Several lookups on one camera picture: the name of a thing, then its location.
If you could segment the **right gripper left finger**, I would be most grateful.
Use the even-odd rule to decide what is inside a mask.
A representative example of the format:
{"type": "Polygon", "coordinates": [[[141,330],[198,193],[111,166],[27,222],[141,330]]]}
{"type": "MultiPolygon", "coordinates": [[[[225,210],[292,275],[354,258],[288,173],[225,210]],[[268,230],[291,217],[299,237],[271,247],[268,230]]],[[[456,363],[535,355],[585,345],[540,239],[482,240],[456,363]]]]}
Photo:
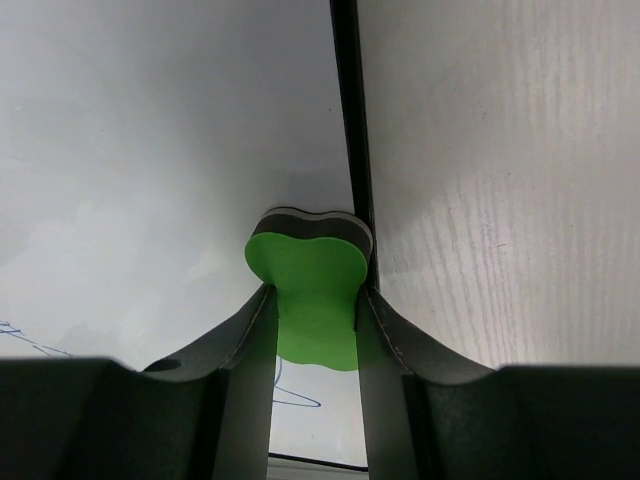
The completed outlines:
{"type": "Polygon", "coordinates": [[[276,293],[142,371],[107,358],[1,364],[5,479],[262,479],[276,293]]]}

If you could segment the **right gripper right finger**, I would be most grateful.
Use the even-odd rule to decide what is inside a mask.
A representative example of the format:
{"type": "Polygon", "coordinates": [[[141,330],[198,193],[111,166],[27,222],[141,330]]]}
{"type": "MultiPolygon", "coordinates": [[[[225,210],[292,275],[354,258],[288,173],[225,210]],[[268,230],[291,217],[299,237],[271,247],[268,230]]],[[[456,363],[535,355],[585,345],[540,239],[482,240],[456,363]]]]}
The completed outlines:
{"type": "Polygon", "coordinates": [[[356,312],[373,479],[635,479],[635,367],[480,365],[373,289],[356,312]]]}

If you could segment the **white whiteboard black frame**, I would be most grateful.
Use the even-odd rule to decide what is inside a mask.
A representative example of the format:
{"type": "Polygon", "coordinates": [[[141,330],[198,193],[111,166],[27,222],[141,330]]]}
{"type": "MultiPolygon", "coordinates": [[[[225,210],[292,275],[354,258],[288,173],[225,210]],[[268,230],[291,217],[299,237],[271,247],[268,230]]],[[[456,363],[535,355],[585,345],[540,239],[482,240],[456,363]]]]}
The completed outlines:
{"type": "MultiPolygon", "coordinates": [[[[3,2],[1,364],[189,345],[273,208],[372,233],[358,53],[352,1],[3,2]]],[[[276,347],[268,460],[362,471],[358,380],[276,347]]]]}

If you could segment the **green whiteboard eraser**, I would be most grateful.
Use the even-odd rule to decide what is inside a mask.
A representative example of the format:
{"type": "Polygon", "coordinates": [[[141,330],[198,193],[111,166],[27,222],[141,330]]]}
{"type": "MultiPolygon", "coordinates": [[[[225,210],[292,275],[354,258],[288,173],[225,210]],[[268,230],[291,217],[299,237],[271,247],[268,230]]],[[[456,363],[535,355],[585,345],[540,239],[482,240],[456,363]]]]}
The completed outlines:
{"type": "Polygon", "coordinates": [[[244,248],[249,269],[277,294],[277,354],[338,372],[358,368],[356,301],[374,246],[369,227],[342,211],[267,211],[244,248]]]}

